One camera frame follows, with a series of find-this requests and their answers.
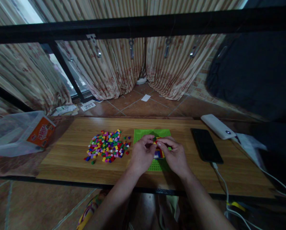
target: black fabric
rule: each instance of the black fabric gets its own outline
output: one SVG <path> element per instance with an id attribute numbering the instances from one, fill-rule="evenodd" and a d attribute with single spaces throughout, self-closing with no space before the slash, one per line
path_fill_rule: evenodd
<path id="1" fill-rule="evenodd" d="M 228 37 L 206 86 L 212 95 L 269 120 L 286 116 L 286 31 Z"/>
<path id="2" fill-rule="evenodd" d="M 286 164 L 286 124 L 276 122 L 260 123 L 251 127 L 251 133 L 274 154 L 274 157 L 281 159 Z"/>

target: plastic storage box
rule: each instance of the plastic storage box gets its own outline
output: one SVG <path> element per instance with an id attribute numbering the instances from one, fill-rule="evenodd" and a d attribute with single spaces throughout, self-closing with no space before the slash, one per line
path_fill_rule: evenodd
<path id="1" fill-rule="evenodd" d="M 55 127 L 43 111 L 5 116 L 0 120 L 0 156 L 16 157 L 43 151 Z"/>

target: white power bank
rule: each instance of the white power bank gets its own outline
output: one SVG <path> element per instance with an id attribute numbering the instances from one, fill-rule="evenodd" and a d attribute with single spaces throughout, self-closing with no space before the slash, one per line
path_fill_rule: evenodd
<path id="1" fill-rule="evenodd" d="M 201 119 L 223 140 L 236 136 L 235 132 L 218 120 L 213 114 L 203 115 Z"/>

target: tile floor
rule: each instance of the tile floor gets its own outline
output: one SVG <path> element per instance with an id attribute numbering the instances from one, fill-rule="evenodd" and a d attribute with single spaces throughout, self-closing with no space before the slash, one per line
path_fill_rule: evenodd
<path id="1" fill-rule="evenodd" d="M 76 229 L 87 203 L 99 191 L 96 188 L 0 180 L 0 230 Z M 132 194 L 128 215 L 134 229 L 160 229 L 155 199 L 153 194 Z M 182 199 L 184 204 L 188 203 L 185 197 Z M 225 202 L 215 202 L 224 211 Z"/>
<path id="2" fill-rule="evenodd" d="M 151 98 L 141 101 L 148 94 Z M 155 117 L 194 117 L 214 114 L 218 118 L 243 121 L 255 121 L 247 115 L 234 112 L 221 106 L 184 95 L 179 101 L 171 101 L 162 97 L 149 85 L 135 86 L 134 89 L 118 99 L 96 103 L 96 107 L 88 111 L 79 111 L 80 115 L 89 116 L 155 116 Z"/>
<path id="3" fill-rule="evenodd" d="M 151 98 L 141 101 L 148 94 Z M 81 114 L 92 116 L 169 116 L 199 118 L 212 113 L 218 118 L 251 120 L 220 106 L 183 96 L 170 101 L 147 84 L 130 93 L 96 103 Z M 0 180 L 0 229 L 75 229 L 87 202 L 99 189 Z"/>

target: charging cable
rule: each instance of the charging cable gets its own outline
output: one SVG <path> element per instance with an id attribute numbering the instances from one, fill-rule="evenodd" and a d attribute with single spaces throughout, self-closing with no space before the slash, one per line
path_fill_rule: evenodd
<path id="1" fill-rule="evenodd" d="M 238 139 L 236 139 L 235 137 L 233 137 L 232 140 L 234 140 L 235 142 L 237 142 L 237 143 L 242 147 L 242 145 L 238 142 Z M 285 186 L 280 180 L 278 180 L 276 177 L 272 176 L 272 175 L 269 174 L 268 172 L 264 171 L 258 164 L 256 164 L 256 166 L 257 166 L 262 172 L 264 172 L 265 174 L 269 175 L 269 176 L 272 177 L 274 180 L 276 180 L 277 182 L 279 182 L 279 183 L 286 189 L 286 186 Z"/>
<path id="2" fill-rule="evenodd" d="M 238 212 L 236 212 L 236 211 L 230 209 L 230 207 L 229 207 L 229 192 L 228 192 L 228 187 L 227 187 L 226 181 L 224 180 L 224 178 L 223 178 L 222 175 L 220 174 L 220 172 L 219 172 L 219 170 L 218 170 L 217 164 L 213 162 L 213 163 L 212 163 L 212 166 L 213 166 L 213 168 L 215 169 L 215 171 L 216 171 L 216 173 L 218 174 L 218 176 L 219 176 L 219 177 L 222 179 L 222 181 L 224 182 L 225 189 L 226 189 L 226 209 L 227 209 L 227 211 L 224 213 L 224 215 L 225 215 L 226 217 L 228 217 L 228 212 L 229 212 L 229 213 L 231 213 L 231 214 L 233 214 L 233 215 L 235 215 L 235 216 L 240 217 L 240 218 L 244 221 L 244 223 L 246 224 L 246 226 L 248 227 L 249 230 L 251 230 L 251 228 L 249 227 L 248 223 L 249 223 L 250 225 L 254 226 L 254 227 L 257 228 L 257 229 L 262 230 L 261 228 L 257 227 L 256 225 L 254 225 L 253 223 L 249 222 L 248 220 L 245 220 L 244 217 L 243 217 L 240 213 L 238 213 Z"/>

